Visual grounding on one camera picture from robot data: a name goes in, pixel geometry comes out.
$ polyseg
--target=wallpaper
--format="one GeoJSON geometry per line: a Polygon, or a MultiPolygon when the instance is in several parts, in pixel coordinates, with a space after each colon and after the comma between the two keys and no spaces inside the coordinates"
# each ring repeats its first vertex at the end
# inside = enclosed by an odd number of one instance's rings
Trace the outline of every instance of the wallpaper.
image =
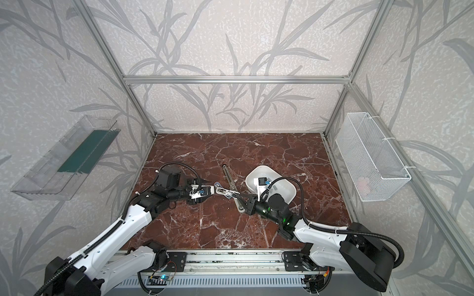
{"type": "Polygon", "coordinates": [[[126,75],[346,75],[379,0],[87,0],[126,75]]]}
{"type": "Polygon", "coordinates": [[[143,84],[134,88],[155,129],[164,132],[322,131],[341,90],[339,84],[143,84]]]}
{"type": "Polygon", "coordinates": [[[473,32],[472,0],[394,6],[356,78],[472,243],[473,32]]]}
{"type": "Polygon", "coordinates": [[[72,3],[0,3],[0,294],[33,295],[46,264],[115,220],[152,137],[72,3]],[[10,189],[84,115],[121,129],[70,201],[30,201],[10,189]]]}
{"type": "Polygon", "coordinates": [[[400,296],[474,295],[474,283],[426,213],[407,183],[386,201],[361,202],[336,144],[336,136],[348,112],[362,112],[352,96],[347,96],[328,141],[348,188],[359,222],[370,231],[392,237],[405,251],[404,262],[392,272],[400,296]]]}

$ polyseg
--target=brown marble surface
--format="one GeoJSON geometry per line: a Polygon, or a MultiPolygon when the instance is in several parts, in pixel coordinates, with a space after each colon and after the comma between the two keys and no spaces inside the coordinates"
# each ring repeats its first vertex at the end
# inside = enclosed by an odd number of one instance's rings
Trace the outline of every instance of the brown marble surface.
{"type": "MultiPolygon", "coordinates": [[[[148,156],[135,190],[144,189],[155,170],[167,161],[181,161],[202,178],[224,188],[227,164],[237,189],[246,192],[245,177],[268,165],[282,176],[298,179],[305,190],[305,216],[329,225],[349,225],[334,172],[320,134],[160,134],[148,156]]],[[[190,172],[184,169],[187,176],[190,172]]],[[[299,213],[300,195],[290,204],[299,213]]],[[[233,200],[214,195],[201,204],[178,202],[165,210],[124,245],[137,248],[153,239],[169,249],[299,248],[302,244],[278,236],[278,225],[237,211],[233,200]]]]}

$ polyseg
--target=teal mat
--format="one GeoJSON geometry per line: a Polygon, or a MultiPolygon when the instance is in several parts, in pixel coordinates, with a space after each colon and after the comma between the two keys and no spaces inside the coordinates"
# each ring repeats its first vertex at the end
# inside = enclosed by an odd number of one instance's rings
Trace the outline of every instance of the teal mat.
{"type": "Polygon", "coordinates": [[[92,131],[58,169],[58,172],[89,174],[119,132],[120,130],[92,131]]]}

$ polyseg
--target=white plastic basin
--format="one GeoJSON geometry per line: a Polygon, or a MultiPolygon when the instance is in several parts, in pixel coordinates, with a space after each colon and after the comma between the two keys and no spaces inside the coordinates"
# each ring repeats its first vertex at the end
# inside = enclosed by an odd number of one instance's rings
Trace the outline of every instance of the white plastic basin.
{"type": "MultiPolygon", "coordinates": [[[[254,179],[264,177],[266,177],[267,180],[271,182],[281,177],[281,175],[266,165],[260,165],[250,172],[250,174],[248,174],[245,178],[245,184],[247,185],[248,190],[250,190],[250,192],[253,194],[257,194],[257,188],[254,184],[254,179]]],[[[275,193],[280,194],[285,202],[289,204],[296,196],[296,188],[288,180],[280,180],[272,186],[270,192],[268,193],[268,197],[275,193]]]]}

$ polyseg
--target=wall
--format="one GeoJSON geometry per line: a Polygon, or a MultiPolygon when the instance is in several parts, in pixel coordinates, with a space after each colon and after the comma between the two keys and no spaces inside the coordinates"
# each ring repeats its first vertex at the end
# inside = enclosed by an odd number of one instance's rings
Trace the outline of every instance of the wall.
{"type": "Polygon", "coordinates": [[[55,256],[69,256],[117,215],[152,138],[68,1],[0,3],[0,294],[33,295],[55,256]],[[70,201],[10,189],[83,116],[121,131],[70,201]]]}
{"type": "MultiPolygon", "coordinates": [[[[379,0],[87,3],[126,75],[347,75],[379,0]]],[[[140,85],[135,92],[161,131],[320,131],[341,89],[233,87],[140,85]]]]}
{"type": "MultiPolygon", "coordinates": [[[[434,192],[474,242],[474,2],[396,1],[355,78],[434,192]]],[[[361,222],[396,238],[405,262],[392,273],[400,295],[474,295],[474,284],[409,184],[384,202],[361,203],[329,132],[361,222]]]]}

